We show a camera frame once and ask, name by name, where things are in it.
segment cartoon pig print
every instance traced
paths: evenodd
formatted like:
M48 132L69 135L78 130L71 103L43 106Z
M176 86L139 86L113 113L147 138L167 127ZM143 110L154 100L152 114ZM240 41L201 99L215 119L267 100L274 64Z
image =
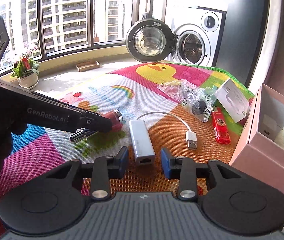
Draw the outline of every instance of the cartoon pig print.
M84 100L84 98L81 98L80 95L82 95L82 92L77 92L73 94L73 92L67 93L64 98L61 98L59 101L64 102L68 105L72 105L75 102L79 102Z

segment usb cable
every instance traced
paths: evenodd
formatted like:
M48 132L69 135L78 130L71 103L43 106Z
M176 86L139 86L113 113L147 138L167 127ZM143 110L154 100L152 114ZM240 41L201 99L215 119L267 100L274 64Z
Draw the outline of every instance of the usb cable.
M149 115L149 114L167 114L170 116L175 117L176 119L180 120L188 129L188 131L185 134L186 137L186 143L187 143L187 148L189 150L196 150L197 149L197 138L196 138L196 133L192 132L191 128L189 127L189 125L180 117L176 116L175 114L171 114L171 113L167 113L167 112L160 112L160 111L154 111L154 112L149 112L143 115L140 115L137 120L139 120L140 118L142 118L143 116Z

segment rainbow print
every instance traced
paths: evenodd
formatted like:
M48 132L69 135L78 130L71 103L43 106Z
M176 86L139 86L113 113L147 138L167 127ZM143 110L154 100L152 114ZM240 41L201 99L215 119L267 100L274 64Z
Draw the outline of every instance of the rainbow print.
M128 87L125 87L125 86L118 86L118 85L111 86L111 87L115 90L123 91L126 94L127 98L130 98L130 99L134 98L134 92L131 88L128 88Z

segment floor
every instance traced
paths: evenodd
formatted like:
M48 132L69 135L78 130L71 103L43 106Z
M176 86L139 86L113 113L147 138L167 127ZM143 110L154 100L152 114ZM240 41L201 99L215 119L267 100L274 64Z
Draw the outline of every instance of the floor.
M132 57L100 60L99 62L101 64L100 68L91 69L85 72L78 72L78 70L74 67L59 70L58 72L47 74L45 76L40 76L39 84L32 90L52 98L58 98L69 88L86 82L92 78L120 68L140 64L140 62L136 61Z

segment yellow duck print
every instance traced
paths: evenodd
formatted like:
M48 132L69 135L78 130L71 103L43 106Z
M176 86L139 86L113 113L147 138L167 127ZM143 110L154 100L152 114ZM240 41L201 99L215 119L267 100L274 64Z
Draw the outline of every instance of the yellow duck print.
M148 63L136 69L136 72L145 79L156 84L177 80L173 78L175 68L162 63Z

